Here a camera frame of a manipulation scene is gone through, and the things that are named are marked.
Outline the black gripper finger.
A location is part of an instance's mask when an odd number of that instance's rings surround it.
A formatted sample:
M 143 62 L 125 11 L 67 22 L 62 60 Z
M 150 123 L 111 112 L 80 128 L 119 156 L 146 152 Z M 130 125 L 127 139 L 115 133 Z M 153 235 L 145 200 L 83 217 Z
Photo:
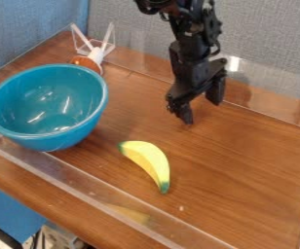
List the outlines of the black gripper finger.
M 219 77 L 211 83 L 206 91 L 206 99 L 214 104 L 219 105 L 225 99 L 225 77 Z
M 183 121 L 186 125 L 193 124 L 193 112 L 189 103 L 175 104 L 175 116 Z

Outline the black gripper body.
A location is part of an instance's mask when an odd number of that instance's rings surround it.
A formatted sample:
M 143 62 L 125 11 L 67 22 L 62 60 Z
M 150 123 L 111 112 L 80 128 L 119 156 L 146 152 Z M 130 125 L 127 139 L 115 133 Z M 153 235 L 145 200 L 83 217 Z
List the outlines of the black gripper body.
M 226 78 L 226 59 L 219 58 L 209 62 L 206 65 L 206 73 L 198 75 L 197 83 L 187 81 L 181 76 L 175 78 L 167 94 L 167 109 L 174 112 L 177 103 L 189 103 L 198 95 L 205 94 L 211 86 L 211 83 L 219 77 Z

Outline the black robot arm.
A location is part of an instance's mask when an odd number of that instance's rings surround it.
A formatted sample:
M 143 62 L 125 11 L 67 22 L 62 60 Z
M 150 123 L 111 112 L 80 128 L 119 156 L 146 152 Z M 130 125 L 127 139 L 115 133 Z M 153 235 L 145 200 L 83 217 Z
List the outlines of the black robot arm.
M 170 60 L 175 82 L 166 94 L 167 109 L 193 124 L 190 101 L 205 94 L 219 105 L 225 98 L 226 59 L 211 57 L 221 52 L 218 40 L 223 23 L 215 14 L 215 0 L 134 0 L 139 12 L 159 15 L 175 36 Z

